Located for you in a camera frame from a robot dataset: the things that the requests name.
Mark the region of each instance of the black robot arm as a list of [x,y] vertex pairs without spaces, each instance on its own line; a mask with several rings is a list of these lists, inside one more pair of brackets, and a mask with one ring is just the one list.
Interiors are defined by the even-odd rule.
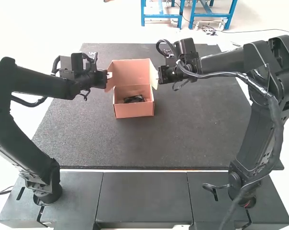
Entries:
[[[46,75],[19,67],[15,60],[5,57],[0,61],[0,154],[20,171],[26,187],[33,189],[36,203],[50,204],[61,195],[59,164],[42,152],[16,125],[10,115],[11,100],[35,107],[46,97],[72,100],[81,90],[91,87],[106,88],[107,71],[97,69],[97,53],[91,57],[74,53],[71,57],[59,56],[53,74]],[[43,96],[36,103],[28,103],[13,96],[21,92]]]
[[[199,57],[193,40],[183,39],[160,50],[166,64],[159,67],[159,84],[176,91],[187,82],[212,77],[238,77],[248,85],[253,102],[241,148],[229,166],[229,196],[243,207],[256,202],[255,190],[279,161],[283,125],[289,118],[289,36],[258,41],[233,51]],[[175,88],[179,81],[186,80]]]

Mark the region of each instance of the floor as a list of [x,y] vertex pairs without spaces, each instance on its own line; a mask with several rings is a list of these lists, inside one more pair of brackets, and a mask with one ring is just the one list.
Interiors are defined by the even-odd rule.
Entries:
[[[216,0],[213,10],[223,12],[229,4],[230,0]],[[184,16],[189,20],[190,7],[184,9]],[[150,22],[145,27],[140,23],[139,0],[110,0],[107,3],[102,0],[0,0],[0,59],[10,56],[20,66],[50,73],[55,57],[70,55],[85,42],[155,43],[160,38],[175,42],[193,37],[196,43],[218,44],[222,50],[229,50],[235,48],[231,41],[242,45],[286,34],[268,31],[208,36],[202,31],[189,30],[185,20],[182,30],[165,22]],[[271,28],[289,30],[289,0],[238,1],[229,32]],[[23,95],[23,98],[36,99],[29,95]],[[11,114],[29,138],[33,137],[50,103],[51,99],[48,99],[34,109],[11,104]],[[289,186],[286,186],[289,184],[289,121],[285,125],[281,160],[285,170],[272,172],[271,177],[289,213]],[[18,172],[0,157],[0,190],[14,184],[17,176]],[[6,199],[7,196],[0,197],[0,211]],[[6,229],[0,224],[0,230]]]

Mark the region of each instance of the black table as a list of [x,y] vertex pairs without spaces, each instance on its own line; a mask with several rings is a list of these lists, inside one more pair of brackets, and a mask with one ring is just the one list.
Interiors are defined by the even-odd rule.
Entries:
[[[196,45],[200,56],[218,46]],[[98,67],[113,59],[151,58],[164,65],[155,44],[83,44],[98,52]],[[85,102],[54,99],[33,141],[62,168],[225,170],[237,154],[250,104],[236,79],[215,78],[172,91],[154,91],[153,117],[117,119],[112,92],[93,89]]]

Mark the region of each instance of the cardboard box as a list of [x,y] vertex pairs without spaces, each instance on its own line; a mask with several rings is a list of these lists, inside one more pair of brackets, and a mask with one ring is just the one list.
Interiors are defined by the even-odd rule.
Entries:
[[[154,97],[158,72],[149,58],[113,60],[107,69],[109,79],[105,92],[113,89],[113,106],[116,118],[153,116]],[[141,94],[145,102],[123,103],[124,98]]]

